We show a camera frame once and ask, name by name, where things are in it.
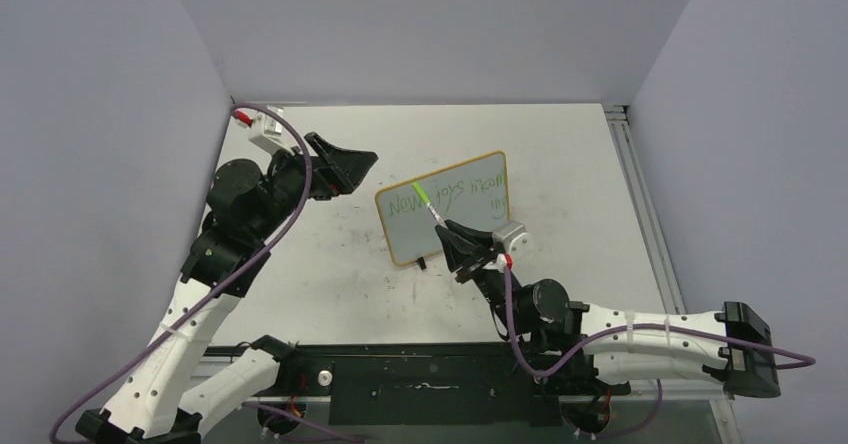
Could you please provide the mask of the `yellow framed whiteboard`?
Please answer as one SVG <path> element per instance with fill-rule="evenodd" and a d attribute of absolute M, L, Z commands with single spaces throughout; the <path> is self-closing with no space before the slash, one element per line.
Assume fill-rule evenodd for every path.
<path fill-rule="evenodd" d="M 412 188 L 418 181 L 445 220 L 493 231 L 511 217 L 506 154 L 484 154 L 375 194 L 375 204 L 394 265 L 403 267 L 442 251 L 435 220 Z"/>

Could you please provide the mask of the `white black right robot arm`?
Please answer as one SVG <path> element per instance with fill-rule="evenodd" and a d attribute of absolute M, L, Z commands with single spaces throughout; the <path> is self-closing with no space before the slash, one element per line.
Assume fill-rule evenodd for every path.
<path fill-rule="evenodd" d="M 693 380 L 738 396 L 781 394 L 771 329 L 745 303 L 726 301 L 717 311 L 696 314 L 584 303 L 551 278 L 520 283 L 511 253 L 526 242 L 525 234 L 475 230 L 451 220 L 434 230 L 448 270 L 457 282 L 474 283 L 518 366 L 539 381 L 563 378 L 590 392 L 601 383 Z"/>

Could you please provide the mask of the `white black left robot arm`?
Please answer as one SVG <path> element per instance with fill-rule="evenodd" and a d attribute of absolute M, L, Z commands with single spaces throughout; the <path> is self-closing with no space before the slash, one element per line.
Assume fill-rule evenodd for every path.
<path fill-rule="evenodd" d="M 207 193 L 209 207 L 184 261 L 157 334 L 122 372 L 122 386 L 75 429 L 89 443 L 198 443 L 230 412 L 268 389 L 282 395 L 298 380 L 286 359 L 291 347 L 264 336 L 242 357 L 198 386 L 193 372 L 224 320 L 246 296 L 274 243 L 308 200 L 354 192 L 377 162 L 372 151 L 343 149 L 316 133 L 307 152 L 260 137 L 271 160 L 221 165 Z"/>

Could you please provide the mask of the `green marker cap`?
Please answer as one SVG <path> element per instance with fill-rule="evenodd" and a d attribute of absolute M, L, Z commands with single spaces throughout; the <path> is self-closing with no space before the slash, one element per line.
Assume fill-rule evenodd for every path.
<path fill-rule="evenodd" d="M 426 191 L 423 189 L 423 187 L 421 186 L 421 184 L 418 181 L 414 181 L 412 183 L 412 188 L 415 191 L 416 195 L 419 197 L 419 199 L 422 201 L 422 203 L 425 206 L 431 205 L 431 201 L 429 199 L 429 196 L 427 195 Z"/>

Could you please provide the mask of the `green white marker pen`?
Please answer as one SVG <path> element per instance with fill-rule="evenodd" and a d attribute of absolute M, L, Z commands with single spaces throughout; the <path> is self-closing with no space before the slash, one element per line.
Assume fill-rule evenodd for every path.
<path fill-rule="evenodd" d="M 446 224 L 445 219 L 439 214 L 439 212 L 436 210 L 436 208 L 434 207 L 432 202 L 431 202 L 430 206 L 425 206 L 425 207 L 427 208 L 427 210 L 429 211 L 429 213 L 431 214 L 431 216 L 433 217 L 433 219 L 435 220 L 435 222 L 438 226 L 440 226 L 442 228 L 447 228 L 447 224 Z"/>

